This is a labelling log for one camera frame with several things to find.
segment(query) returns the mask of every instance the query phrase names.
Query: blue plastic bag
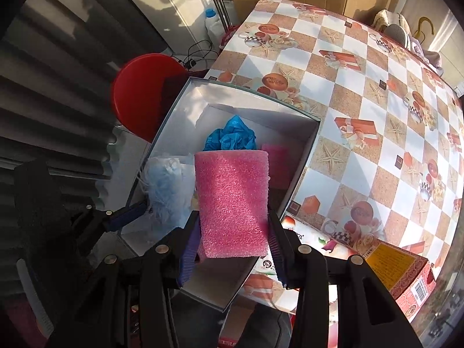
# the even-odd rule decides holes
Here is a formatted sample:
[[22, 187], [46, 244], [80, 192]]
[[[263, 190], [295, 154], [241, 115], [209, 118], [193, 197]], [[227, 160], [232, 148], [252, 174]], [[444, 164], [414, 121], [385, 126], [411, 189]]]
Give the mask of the blue plastic bag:
[[223, 129], [218, 128], [208, 136], [203, 151], [232, 149], [256, 149], [254, 131], [238, 115], [232, 117]]

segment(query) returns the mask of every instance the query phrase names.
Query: cardboard box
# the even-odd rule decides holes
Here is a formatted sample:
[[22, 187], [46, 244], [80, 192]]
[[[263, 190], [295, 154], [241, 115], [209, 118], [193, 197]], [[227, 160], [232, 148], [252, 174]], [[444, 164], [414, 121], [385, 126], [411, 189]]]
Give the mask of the cardboard box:
[[360, 255], [411, 321], [435, 289], [428, 259], [379, 239]]
[[[258, 148], [264, 143], [288, 148], [292, 181], [287, 190], [279, 190], [278, 197], [272, 198], [281, 218], [305, 167], [319, 122], [272, 97], [218, 81], [190, 78], [161, 125], [143, 165], [148, 157], [185, 156], [202, 151], [210, 133], [223, 128], [234, 115], [240, 116], [255, 132]], [[140, 187], [136, 187], [132, 203], [141, 197]], [[147, 240], [146, 232], [137, 230], [146, 218], [144, 215], [126, 225], [121, 233], [138, 255], [154, 244]], [[257, 260], [257, 257], [206, 259], [195, 266], [183, 291], [211, 307], [225, 310]]]

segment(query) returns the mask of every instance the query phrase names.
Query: gray curtain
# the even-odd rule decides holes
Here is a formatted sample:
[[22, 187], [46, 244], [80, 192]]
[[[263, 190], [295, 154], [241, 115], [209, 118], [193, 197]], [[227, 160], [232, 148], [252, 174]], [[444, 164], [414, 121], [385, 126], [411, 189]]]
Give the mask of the gray curtain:
[[0, 296], [22, 292], [13, 168], [45, 158], [67, 209], [111, 178], [110, 85], [130, 59], [168, 46], [130, 0], [27, 0], [0, 41]]

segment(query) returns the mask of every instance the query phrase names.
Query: red stool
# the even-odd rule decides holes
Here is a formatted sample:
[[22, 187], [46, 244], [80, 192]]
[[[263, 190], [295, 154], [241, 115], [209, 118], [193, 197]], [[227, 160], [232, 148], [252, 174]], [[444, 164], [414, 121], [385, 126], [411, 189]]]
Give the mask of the red stool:
[[164, 80], [173, 76], [188, 77], [188, 72], [175, 59], [162, 54], [142, 55], [124, 65], [111, 86], [111, 103], [121, 124], [152, 142], [164, 119]]

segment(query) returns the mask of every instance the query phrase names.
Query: checkered tablecloth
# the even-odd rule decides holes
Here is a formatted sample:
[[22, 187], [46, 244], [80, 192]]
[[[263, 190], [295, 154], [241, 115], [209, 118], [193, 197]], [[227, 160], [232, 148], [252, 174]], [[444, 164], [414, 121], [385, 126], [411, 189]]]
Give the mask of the checkered tablecloth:
[[287, 214], [357, 249], [379, 237], [441, 267], [464, 185], [464, 118], [421, 60], [350, 18], [260, 0], [206, 78], [321, 121]]

